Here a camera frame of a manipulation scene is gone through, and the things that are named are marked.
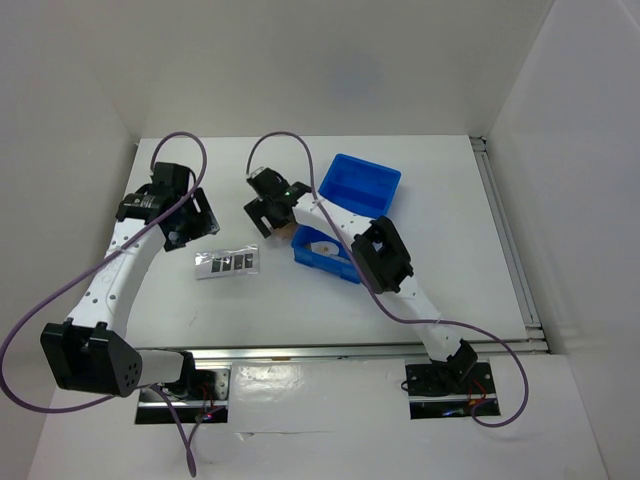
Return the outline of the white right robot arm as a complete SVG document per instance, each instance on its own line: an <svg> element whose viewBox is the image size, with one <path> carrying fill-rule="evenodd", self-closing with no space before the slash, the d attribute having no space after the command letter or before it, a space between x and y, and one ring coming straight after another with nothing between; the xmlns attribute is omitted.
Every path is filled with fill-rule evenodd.
<svg viewBox="0 0 640 480"><path fill-rule="evenodd" d="M416 331L430 360L438 366L440 387L457 392L469 383L477 354L455 329L444 324L419 286L411 256L388 217L373 219L350 212L313 193L304 183L289 183L269 168L249 174L247 183L257 197L245 211L265 238L295 223L342 243L374 298L387 301L395 309L393 313Z"/></svg>

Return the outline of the white oval makeup sponge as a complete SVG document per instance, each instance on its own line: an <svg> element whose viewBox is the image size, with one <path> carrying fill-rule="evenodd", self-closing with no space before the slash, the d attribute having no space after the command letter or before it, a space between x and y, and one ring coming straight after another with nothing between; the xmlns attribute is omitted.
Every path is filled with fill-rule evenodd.
<svg viewBox="0 0 640 480"><path fill-rule="evenodd" d="M340 254L339 246L331 241L311 242L309 247L313 253L326 257L338 257Z"/></svg>

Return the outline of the beige square makeup sponge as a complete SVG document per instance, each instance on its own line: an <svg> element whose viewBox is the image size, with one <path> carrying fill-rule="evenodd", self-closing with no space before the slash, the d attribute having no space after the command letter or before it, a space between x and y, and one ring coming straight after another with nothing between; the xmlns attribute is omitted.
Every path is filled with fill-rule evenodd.
<svg viewBox="0 0 640 480"><path fill-rule="evenodd" d="M282 242L290 242L296 234L298 226L296 224L288 224L283 228L275 229L272 237Z"/></svg>

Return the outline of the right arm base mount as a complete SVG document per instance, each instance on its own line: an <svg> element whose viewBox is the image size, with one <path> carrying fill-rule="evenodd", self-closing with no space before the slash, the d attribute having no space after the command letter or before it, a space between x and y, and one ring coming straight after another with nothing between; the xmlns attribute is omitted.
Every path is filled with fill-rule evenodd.
<svg viewBox="0 0 640 480"><path fill-rule="evenodd" d="M432 364L408 364L401 389L407 393L412 420L499 416L500 407L488 362L477 363L460 386L446 386Z"/></svg>

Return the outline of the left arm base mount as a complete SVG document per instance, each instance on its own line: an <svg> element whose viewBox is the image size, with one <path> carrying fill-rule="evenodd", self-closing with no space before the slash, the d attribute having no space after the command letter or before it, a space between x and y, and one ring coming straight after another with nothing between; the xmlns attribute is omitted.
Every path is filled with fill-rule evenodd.
<svg viewBox="0 0 640 480"><path fill-rule="evenodd" d="M196 370L189 386L160 385L160 393L142 390L138 397L135 424L162 425L174 422L163 395L176 411L179 420L187 425L202 421L205 424L228 422L231 369L215 366Z"/></svg>

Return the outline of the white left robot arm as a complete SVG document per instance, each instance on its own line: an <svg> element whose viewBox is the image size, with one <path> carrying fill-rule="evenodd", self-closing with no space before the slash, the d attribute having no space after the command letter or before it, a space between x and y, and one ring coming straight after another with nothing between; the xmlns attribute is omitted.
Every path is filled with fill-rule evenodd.
<svg viewBox="0 0 640 480"><path fill-rule="evenodd" d="M40 336L60 388L127 397L141 385L143 357L125 336L153 259L219 230L203 189L188 191L193 175L186 166L159 162L150 182L120 202L106 265L68 318L47 324Z"/></svg>

